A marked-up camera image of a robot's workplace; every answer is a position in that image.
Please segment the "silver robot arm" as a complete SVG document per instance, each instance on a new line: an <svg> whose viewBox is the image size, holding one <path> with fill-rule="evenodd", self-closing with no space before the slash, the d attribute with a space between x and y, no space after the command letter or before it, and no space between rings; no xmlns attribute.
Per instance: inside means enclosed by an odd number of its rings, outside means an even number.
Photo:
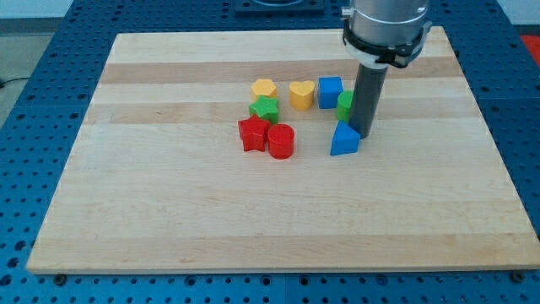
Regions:
<svg viewBox="0 0 540 304"><path fill-rule="evenodd" d="M429 0L350 0L341 8L343 44L371 69L405 68L422 51Z"/></svg>

